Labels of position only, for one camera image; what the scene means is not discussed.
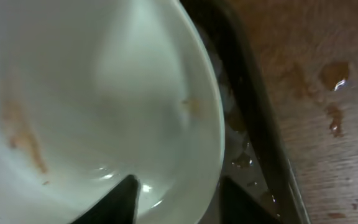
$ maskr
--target brown wooden surface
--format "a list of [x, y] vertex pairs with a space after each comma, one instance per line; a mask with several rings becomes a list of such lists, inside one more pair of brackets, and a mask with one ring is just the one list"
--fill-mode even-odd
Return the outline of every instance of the brown wooden surface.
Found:
[[[229, 1], [261, 67], [312, 223], [358, 223], [358, 0]], [[329, 91], [319, 76], [337, 62], [348, 63], [348, 82]], [[335, 138], [329, 127], [338, 121]]]

